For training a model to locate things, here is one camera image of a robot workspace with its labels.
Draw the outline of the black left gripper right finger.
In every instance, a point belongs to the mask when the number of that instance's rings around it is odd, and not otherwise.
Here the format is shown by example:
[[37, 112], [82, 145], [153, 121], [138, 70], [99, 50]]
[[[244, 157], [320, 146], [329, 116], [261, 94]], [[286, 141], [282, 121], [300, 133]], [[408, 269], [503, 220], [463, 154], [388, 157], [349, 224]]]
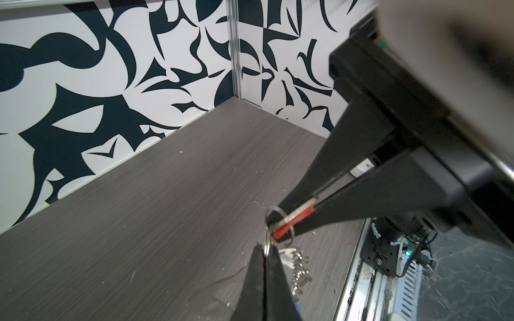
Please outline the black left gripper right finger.
[[293, 301], [278, 248], [269, 247], [264, 264], [264, 319], [302, 320]]

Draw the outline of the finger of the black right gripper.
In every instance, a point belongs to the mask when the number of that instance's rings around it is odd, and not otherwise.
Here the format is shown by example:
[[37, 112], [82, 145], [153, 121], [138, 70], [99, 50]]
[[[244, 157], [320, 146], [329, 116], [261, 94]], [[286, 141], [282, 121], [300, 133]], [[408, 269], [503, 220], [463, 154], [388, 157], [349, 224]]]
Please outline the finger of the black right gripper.
[[[395, 129], [396, 123], [389, 113], [372, 101], [350, 103], [300, 183], [278, 207], [292, 214], [382, 147]], [[318, 203], [314, 213], [298, 226], [321, 227], [377, 216], [369, 202], [358, 194], [354, 181]]]
[[[415, 211], [440, 209], [460, 199], [463, 185], [424, 147], [403, 151], [376, 167], [357, 181], [357, 191], [371, 205], [376, 217], [403, 216]], [[310, 205], [319, 195], [287, 214], [278, 206], [274, 210], [274, 231], [285, 226]], [[293, 227], [296, 235], [318, 227]]]

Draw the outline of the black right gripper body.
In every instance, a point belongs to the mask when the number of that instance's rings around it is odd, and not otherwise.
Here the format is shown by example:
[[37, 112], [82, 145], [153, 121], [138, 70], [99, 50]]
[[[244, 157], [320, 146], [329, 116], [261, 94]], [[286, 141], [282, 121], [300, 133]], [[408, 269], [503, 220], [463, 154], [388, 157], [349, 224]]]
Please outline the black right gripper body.
[[449, 207], [386, 218], [401, 230], [416, 220], [433, 231], [456, 227], [486, 242], [513, 245], [513, 182], [453, 127], [448, 108], [389, 55], [374, 12], [357, 22], [330, 54], [329, 70], [336, 91], [349, 105], [372, 101], [396, 123], [393, 135], [368, 157], [377, 160], [376, 167], [403, 151], [424, 147], [465, 189]]

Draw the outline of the red key tag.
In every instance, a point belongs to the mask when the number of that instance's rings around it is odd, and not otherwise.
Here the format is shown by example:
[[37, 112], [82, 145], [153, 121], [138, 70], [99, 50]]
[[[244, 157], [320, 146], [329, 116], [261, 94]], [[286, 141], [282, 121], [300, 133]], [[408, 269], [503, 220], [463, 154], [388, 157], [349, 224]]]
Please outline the red key tag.
[[289, 231], [293, 230], [293, 227], [301, 222], [302, 220], [306, 219], [309, 215], [311, 215], [315, 211], [315, 208], [313, 205], [310, 205], [307, 207], [304, 211], [302, 211], [300, 214], [298, 214], [295, 218], [293, 218], [290, 222], [288, 222], [285, 226], [281, 227], [277, 231], [273, 233], [273, 237], [275, 239], [280, 239], [284, 235], [286, 235]]

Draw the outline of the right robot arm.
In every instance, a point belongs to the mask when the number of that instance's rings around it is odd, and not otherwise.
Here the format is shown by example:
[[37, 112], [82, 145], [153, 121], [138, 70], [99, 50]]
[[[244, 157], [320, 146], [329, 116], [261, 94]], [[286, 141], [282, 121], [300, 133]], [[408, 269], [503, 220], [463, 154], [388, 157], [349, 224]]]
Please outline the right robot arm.
[[372, 219], [364, 259], [396, 275], [394, 245], [417, 256], [453, 228], [513, 247], [513, 170], [392, 56], [372, 11], [329, 56], [348, 102], [300, 183], [265, 216], [278, 242], [332, 223]]

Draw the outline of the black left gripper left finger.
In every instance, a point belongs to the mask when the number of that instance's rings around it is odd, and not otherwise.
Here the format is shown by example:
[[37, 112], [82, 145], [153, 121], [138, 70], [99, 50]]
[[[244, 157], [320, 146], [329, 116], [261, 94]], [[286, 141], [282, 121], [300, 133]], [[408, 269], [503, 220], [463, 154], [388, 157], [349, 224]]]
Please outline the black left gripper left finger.
[[265, 320], [265, 262], [264, 249], [257, 244], [247, 265], [240, 298], [230, 320]]

